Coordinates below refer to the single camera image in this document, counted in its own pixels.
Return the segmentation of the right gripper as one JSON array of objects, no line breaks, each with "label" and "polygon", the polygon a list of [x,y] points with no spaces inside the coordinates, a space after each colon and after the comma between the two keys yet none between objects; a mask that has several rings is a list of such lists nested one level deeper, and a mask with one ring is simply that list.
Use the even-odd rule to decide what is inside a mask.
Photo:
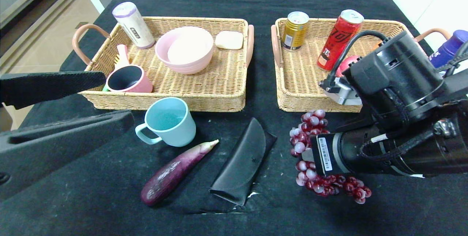
[{"label": "right gripper", "polygon": [[312,147],[301,153],[303,161],[315,162],[318,174],[367,174],[369,164],[359,155],[369,128],[320,134],[312,137]]}]

